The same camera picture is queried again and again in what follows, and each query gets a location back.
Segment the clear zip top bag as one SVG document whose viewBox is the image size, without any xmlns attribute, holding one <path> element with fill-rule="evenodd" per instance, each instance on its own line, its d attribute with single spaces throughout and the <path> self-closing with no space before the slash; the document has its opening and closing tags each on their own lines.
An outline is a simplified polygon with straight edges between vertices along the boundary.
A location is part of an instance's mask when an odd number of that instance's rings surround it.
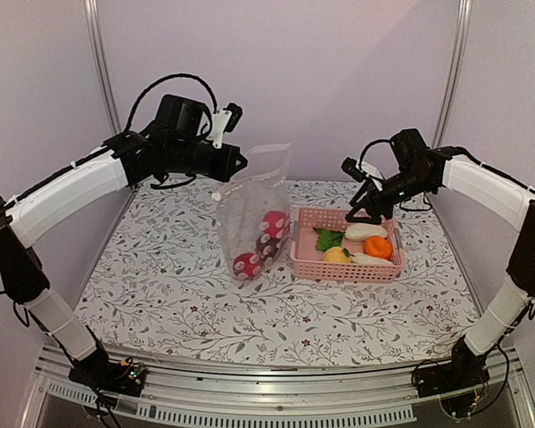
<svg viewBox="0 0 535 428">
<path fill-rule="evenodd" d="M 274 264 L 286 245 L 291 222 L 286 178 L 292 158 L 292 145 L 260 145 L 251 148 L 244 156 L 248 159 L 248 166 L 214 193 L 219 243 L 228 273 L 237 284 L 256 279 Z M 283 211 L 289 215 L 289 224 L 281 238 L 279 254 L 273 262 L 263 263 L 261 272 L 255 278 L 238 280 L 233 274 L 234 260 L 246 252 L 256 253 L 256 240 L 267 236 L 259 230 L 259 224 L 270 210 Z"/>
</svg>

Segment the yellow fruit with leaf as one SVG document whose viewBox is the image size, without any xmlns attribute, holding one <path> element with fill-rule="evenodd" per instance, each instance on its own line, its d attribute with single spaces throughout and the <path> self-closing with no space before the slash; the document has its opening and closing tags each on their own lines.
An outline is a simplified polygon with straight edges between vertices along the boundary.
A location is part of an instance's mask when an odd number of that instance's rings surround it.
<svg viewBox="0 0 535 428">
<path fill-rule="evenodd" d="M 329 263 L 351 263 L 350 252 L 340 246 L 335 246 L 326 250 L 322 256 L 322 261 Z"/>
</svg>

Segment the red crinkled fruit front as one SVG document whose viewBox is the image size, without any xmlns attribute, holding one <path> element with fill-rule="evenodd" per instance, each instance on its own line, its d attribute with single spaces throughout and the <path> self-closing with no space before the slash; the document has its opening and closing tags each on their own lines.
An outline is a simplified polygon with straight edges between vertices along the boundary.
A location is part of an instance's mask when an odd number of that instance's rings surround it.
<svg viewBox="0 0 535 428">
<path fill-rule="evenodd" d="M 259 230 L 270 239 L 280 240 L 289 224 L 289 215 L 279 210 L 268 211 L 259 224 Z"/>
</svg>

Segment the red crinkled fruit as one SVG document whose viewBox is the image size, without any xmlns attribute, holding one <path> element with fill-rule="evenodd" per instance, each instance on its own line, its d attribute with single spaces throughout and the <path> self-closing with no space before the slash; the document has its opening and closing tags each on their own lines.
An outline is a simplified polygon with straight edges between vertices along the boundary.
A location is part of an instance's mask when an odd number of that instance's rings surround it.
<svg viewBox="0 0 535 428">
<path fill-rule="evenodd" d="M 268 211 L 259 224 L 259 230 L 270 239 L 280 240 L 289 224 L 289 215 L 279 210 Z"/>
<path fill-rule="evenodd" d="M 233 274 L 238 280 L 255 278 L 263 268 L 263 261 L 256 253 L 246 252 L 237 256 L 233 263 Z"/>
</svg>

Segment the dark maroon crinkled fruit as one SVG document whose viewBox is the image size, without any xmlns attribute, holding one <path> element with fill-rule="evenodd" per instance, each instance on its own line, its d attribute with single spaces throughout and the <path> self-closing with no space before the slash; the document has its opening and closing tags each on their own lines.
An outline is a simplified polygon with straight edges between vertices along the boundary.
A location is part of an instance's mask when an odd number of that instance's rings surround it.
<svg viewBox="0 0 535 428">
<path fill-rule="evenodd" d="M 272 238 L 269 235 L 261 236 L 256 240 L 255 250 L 264 264 L 273 262 L 279 254 L 281 239 Z"/>
</svg>

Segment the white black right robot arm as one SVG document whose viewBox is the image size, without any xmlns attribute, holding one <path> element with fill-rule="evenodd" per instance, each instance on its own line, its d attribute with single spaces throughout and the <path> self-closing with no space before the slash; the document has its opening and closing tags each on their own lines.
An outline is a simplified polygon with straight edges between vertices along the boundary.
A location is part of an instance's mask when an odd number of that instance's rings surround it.
<svg viewBox="0 0 535 428">
<path fill-rule="evenodd" d="M 480 319 L 453 345 L 449 362 L 422 364 L 412 374 L 421 397 L 485 383 L 487 356 L 535 310 L 535 188 L 476 159 L 464 147 L 431 148 L 415 128 L 403 129 L 385 143 L 398 163 L 392 177 L 370 171 L 363 155 L 342 162 L 342 171 L 361 184 L 350 200 L 349 222 L 378 224 L 414 196 L 448 190 L 476 202 L 515 232 L 502 285 Z"/>
</svg>

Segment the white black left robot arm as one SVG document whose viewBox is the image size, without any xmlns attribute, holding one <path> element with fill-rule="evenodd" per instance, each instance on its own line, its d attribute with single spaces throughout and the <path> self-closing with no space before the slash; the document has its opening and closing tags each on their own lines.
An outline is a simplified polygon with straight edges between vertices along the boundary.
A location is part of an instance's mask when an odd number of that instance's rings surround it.
<svg viewBox="0 0 535 428">
<path fill-rule="evenodd" d="M 149 177 L 166 190 L 169 174 L 221 183 L 247 165 L 239 147 L 225 144 L 242 108 L 164 95 L 154 120 L 141 132 L 126 128 L 86 157 L 56 171 L 9 200 L 0 197 L 0 276 L 4 294 L 25 308 L 58 342 L 72 365 L 69 378 L 93 392 L 141 395 L 144 364 L 112 362 L 101 341 L 80 321 L 45 275 L 34 246 L 53 228 L 104 196 Z"/>
</svg>

